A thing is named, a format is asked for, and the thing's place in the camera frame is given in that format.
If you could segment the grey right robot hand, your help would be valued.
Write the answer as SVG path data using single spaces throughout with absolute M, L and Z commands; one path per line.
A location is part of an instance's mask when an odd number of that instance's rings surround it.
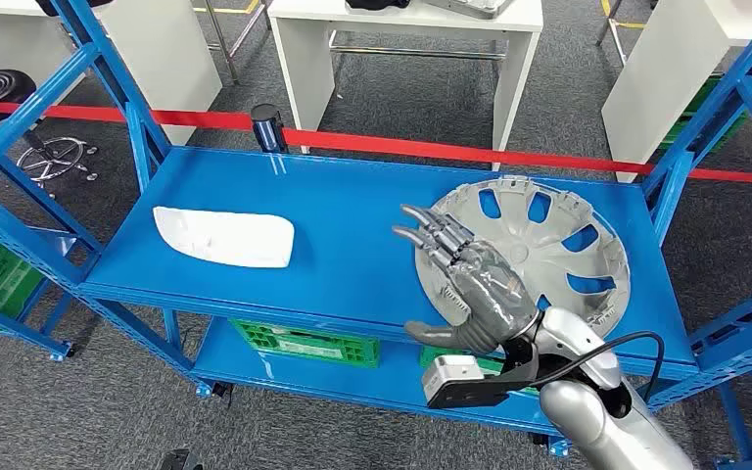
M 418 222 L 394 226 L 440 270 L 469 313 L 459 325 L 434 327 L 408 321 L 404 331 L 421 344 L 487 354 L 524 333 L 539 311 L 521 277 L 503 255 L 449 214 L 402 204 Z

